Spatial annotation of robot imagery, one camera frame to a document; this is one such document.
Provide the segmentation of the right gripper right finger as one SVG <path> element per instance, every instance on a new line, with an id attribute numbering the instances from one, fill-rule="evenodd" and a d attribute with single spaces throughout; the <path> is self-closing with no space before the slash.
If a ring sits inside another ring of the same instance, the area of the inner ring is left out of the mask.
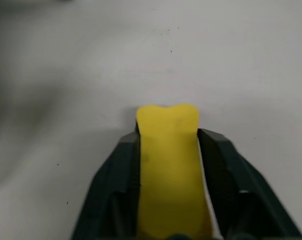
<path id="1" fill-rule="evenodd" d="M 206 185 L 221 235 L 227 240 L 302 240 L 267 181 L 225 136 L 197 132 Z"/>

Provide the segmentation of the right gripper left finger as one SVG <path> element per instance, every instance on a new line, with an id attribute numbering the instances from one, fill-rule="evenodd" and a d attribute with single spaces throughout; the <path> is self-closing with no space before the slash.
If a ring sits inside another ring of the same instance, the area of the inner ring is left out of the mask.
<path id="1" fill-rule="evenodd" d="M 136 238 L 140 194 L 140 136 L 120 138 L 96 172 L 71 238 Z"/>

